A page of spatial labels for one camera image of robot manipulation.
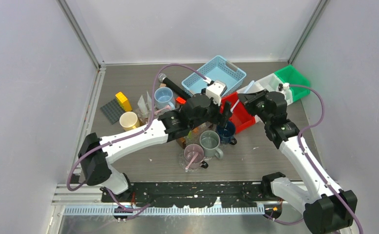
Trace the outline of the dark blue mug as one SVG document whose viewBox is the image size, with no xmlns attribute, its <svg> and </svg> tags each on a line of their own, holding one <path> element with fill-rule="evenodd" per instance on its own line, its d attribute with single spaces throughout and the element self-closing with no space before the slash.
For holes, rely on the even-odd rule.
<svg viewBox="0 0 379 234">
<path fill-rule="evenodd" d="M 218 134 L 222 144 L 237 144 L 237 139 L 235 138 L 236 128 L 231 122 L 229 122 L 225 127 L 217 126 L 216 133 Z"/>
</svg>

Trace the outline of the grey mug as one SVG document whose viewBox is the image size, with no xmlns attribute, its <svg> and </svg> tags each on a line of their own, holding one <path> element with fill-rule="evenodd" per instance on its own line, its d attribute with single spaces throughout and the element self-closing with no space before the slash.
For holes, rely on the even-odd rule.
<svg viewBox="0 0 379 234">
<path fill-rule="evenodd" d="M 224 153 L 220 149 L 220 137 L 215 131 L 207 130 L 200 135 L 200 145 L 204 150 L 205 157 L 223 159 Z"/>
</svg>

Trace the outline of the pink toothbrush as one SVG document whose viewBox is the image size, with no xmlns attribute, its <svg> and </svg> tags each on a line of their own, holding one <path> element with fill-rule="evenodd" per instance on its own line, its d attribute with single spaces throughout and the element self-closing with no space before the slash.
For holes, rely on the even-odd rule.
<svg viewBox="0 0 379 234">
<path fill-rule="evenodd" d="M 186 171 L 190 169 L 196 169 L 199 167 L 199 164 L 196 162 L 198 156 L 199 156 L 198 152 L 189 152 L 188 154 L 184 155 L 184 159 L 186 162 L 186 166 L 185 166 Z"/>
<path fill-rule="evenodd" d="M 171 106 L 166 105 L 165 107 L 163 107 L 163 108 L 161 108 L 161 109 L 159 109 L 159 110 L 156 110 L 156 111 L 154 112 L 154 115 L 155 115 L 155 116 L 158 116 L 158 115 L 161 115 L 161 114 L 163 114 L 163 113 L 165 113 L 165 112 L 167 112 L 167 111 L 170 111 L 170 110 L 171 110 Z"/>
</svg>

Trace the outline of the mauve mug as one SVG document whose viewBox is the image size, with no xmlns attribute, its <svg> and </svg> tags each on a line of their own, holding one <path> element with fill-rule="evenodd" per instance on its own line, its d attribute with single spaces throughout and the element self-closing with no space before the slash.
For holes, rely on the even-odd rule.
<svg viewBox="0 0 379 234">
<path fill-rule="evenodd" d="M 198 144 L 190 144 L 190 145 L 188 145 L 184 149 L 183 154 L 189 153 L 191 151 L 200 153 L 204 157 L 204 159 L 205 159 L 204 150 L 203 150 L 203 148 L 200 145 L 198 145 Z"/>
</svg>

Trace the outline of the light blue mug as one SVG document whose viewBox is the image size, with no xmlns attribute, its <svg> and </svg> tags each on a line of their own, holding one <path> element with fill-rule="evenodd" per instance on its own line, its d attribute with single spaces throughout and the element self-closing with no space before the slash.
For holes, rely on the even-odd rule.
<svg viewBox="0 0 379 234">
<path fill-rule="evenodd" d="M 160 110 L 167 105 L 172 110 L 176 108 L 173 91 L 168 87 L 160 87 L 154 93 L 155 106 Z"/>
</svg>

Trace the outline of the teal cap toothpaste tube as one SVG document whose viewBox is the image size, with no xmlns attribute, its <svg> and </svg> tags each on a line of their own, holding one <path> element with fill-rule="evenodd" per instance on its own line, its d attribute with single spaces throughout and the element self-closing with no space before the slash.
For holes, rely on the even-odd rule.
<svg viewBox="0 0 379 234">
<path fill-rule="evenodd" d="M 155 111 L 155 104 L 152 102 L 152 94 L 147 91 L 147 101 L 146 101 L 148 112 Z"/>
</svg>

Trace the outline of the clear acrylic toothbrush holder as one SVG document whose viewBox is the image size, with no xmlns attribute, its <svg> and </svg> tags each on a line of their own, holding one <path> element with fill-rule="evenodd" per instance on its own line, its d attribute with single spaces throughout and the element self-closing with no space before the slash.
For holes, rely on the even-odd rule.
<svg viewBox="0 0 379 234">
<path fill-rule="evenodd" d="M 143 124 L 147 124 L 150 120 L 150 117 L 152 116 L 151 110 L 147 111 L 146 113 L 142 113 L 141 110 L 138 108 L 134 110 L 134 112 L 137 114 L 138 119 Z M 162 115 L 162 111 L 155 109 L 153 119 L 157 119 L 160 115 Z"/>
</svg>

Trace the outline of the pink cap toothpaste tube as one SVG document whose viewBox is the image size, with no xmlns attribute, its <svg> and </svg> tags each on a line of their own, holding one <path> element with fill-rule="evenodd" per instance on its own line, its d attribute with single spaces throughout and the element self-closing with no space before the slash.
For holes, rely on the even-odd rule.
<svg viewBox="0 0 379 234">
<path fill-rule="evenodd" d="M 142 95 L 139 98 L 137 105 L 138 105 L 138 108 L 141 112 L 142 117 L 147 118 L 148 117 L 148 108 L 147 108 L 146 102 L 144 100 L 144 97 Z"/>
</svg>

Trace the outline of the yellow mug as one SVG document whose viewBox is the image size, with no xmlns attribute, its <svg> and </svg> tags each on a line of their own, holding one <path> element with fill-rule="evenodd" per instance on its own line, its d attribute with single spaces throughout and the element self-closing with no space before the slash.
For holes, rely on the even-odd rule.
<svg viewBox="0 0 379 234">
<path fill-rule="evenodd" d="M 141 126 L 135 112 L 125 112 L 119 118 L 119 124 L 125 131 L 133 130 Z"/>
</svg>

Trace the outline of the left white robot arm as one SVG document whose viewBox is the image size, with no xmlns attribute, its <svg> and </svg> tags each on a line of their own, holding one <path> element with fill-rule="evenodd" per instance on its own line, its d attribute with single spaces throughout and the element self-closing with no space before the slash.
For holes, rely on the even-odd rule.
<svg viewBox="0 0 379 234">
<path fill-rule="evenodd" d="M 185 137 L 205 122 L 225 126 L 231 116 L 229 101 L 216 104 L 211 97 L 196 94 L 178 109 L 167 111 L 136 129 L 105 137 L 88 134 L 77 160 L 84 182 L 88 186 L 102 185 L 119 201 L 126 202 L 133 194 L 130 181 L 112 166 L 114 162 L 138 150 Z"/>
</svg>

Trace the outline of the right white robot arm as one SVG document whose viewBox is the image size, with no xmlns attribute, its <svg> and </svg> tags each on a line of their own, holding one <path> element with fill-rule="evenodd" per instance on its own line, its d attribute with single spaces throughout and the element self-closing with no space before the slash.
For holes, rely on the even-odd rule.
<svg viewBox="0 0 379 234">
<path fill-rule="evenodd" d="M 302 214 L 313 234 L 328 234 L 352 226 L 356 221 L 356 195 L 351 190 L 344 191 L 315 159 L 303 131 L 287 117 L 284 94 L 262 90 L 238 94 L 238 99 L 250 115 L 263 121 L 267 138 L 288 158 L 306 186 L 303 190 L 282 173 L 272 173 L 262 179 L 262 196 L 288 202 Z"/>
</svg>

